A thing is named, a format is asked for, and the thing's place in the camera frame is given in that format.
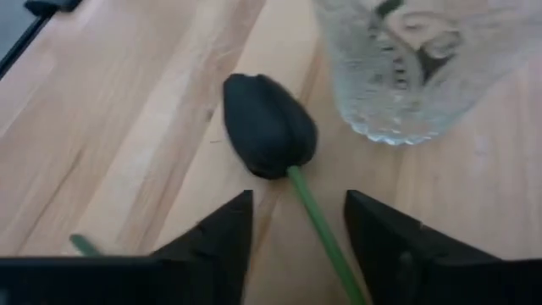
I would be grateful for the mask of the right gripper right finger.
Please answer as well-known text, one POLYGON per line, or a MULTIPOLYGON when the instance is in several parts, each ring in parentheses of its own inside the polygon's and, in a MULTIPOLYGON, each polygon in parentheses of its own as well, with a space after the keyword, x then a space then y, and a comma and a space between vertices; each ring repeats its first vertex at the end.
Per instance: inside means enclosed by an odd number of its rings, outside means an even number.
POLYGON ((542 258, 498 258, 355 190, 344 218, 374 305, 542 305, 542 258))

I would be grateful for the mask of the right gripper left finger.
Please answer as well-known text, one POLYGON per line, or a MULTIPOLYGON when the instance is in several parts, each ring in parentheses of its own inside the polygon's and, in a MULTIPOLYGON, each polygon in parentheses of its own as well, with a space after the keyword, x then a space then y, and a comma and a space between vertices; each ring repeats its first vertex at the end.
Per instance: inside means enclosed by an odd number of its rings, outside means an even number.
POLYGON ((253 194, 143 256, 0 258, 0 305, 241 305, 253 194))

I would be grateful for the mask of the clear glass vase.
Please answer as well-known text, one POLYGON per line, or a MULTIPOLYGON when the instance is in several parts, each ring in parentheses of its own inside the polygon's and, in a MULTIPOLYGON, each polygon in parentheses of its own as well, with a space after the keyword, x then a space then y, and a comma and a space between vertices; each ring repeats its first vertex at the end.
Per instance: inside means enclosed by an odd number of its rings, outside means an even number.
POLYGON ((312 0, 335 104, 357 133, 415 145, 542 49, 542 0, 312 0))

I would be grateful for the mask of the black artificial tulip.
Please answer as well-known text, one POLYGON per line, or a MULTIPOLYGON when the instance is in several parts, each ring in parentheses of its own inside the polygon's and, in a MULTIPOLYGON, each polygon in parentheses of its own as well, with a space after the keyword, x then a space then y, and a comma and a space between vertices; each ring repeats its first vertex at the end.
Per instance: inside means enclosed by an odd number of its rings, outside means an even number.
POLYGON ((350 304, 367 305, 301 172, 317 149, 318 128, 312 117, 278 81, 267 75, 231 74, 222 91, 224 127, 246 169, 265 180, 289 179, 350 304))

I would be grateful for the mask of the black aluminium table frame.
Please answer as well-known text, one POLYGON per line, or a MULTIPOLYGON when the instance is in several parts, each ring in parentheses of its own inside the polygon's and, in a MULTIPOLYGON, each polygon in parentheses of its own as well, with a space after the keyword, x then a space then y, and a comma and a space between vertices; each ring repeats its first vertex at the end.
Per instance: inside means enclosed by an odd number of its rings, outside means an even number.
POLYGON ((0 0, 0 80, 56 13, 83 0, 0 0))

